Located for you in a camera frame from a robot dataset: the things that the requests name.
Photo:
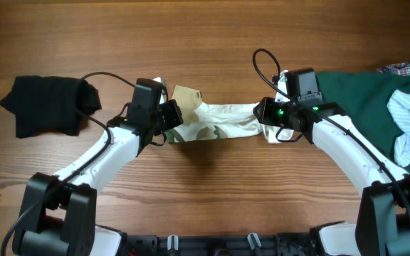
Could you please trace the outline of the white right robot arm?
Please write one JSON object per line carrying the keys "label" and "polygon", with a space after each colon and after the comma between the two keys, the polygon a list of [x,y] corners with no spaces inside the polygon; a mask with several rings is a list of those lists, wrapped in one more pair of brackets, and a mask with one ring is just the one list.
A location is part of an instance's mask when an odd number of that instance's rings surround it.
{"label": "white right robot arm", "polygon": [[336,103],[325,103],[313,69],[278,73],[267,82],[286,97],[265,97],[253,113],[261,124],[292,129],[323,150],[357,189],[357,222],[311,230],[316,255],[410,255],[410,174],[390,162]]}

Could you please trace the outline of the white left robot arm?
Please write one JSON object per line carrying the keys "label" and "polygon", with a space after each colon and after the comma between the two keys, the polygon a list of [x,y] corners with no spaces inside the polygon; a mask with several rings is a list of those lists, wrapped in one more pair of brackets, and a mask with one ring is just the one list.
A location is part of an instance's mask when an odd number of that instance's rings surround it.
{"label": "white left robot arm", "polygon": [[121,113],[103,125],[101,138],[71,165],[27,182],[19,218],[1,253],[15,255],[128,255],[127,234],[95,222],[97,198],[115,174],[157,135],[182,124],[163,79],[139,78]]}

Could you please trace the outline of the white beige garment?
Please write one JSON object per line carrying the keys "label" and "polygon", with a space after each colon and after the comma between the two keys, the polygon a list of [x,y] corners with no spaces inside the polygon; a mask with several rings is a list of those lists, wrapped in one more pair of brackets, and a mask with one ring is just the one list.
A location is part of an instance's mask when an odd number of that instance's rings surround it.
{"label": "white beige garment", "polygon": [[293,130],[261,124],[253,114],[256,103],[209,105],[201,92],[177,85],[172,99],[182,112],[183,124],[165,132],[167,142],[184,143],[201,140],[252,137],[262,134],[270,144],[289,140]]}

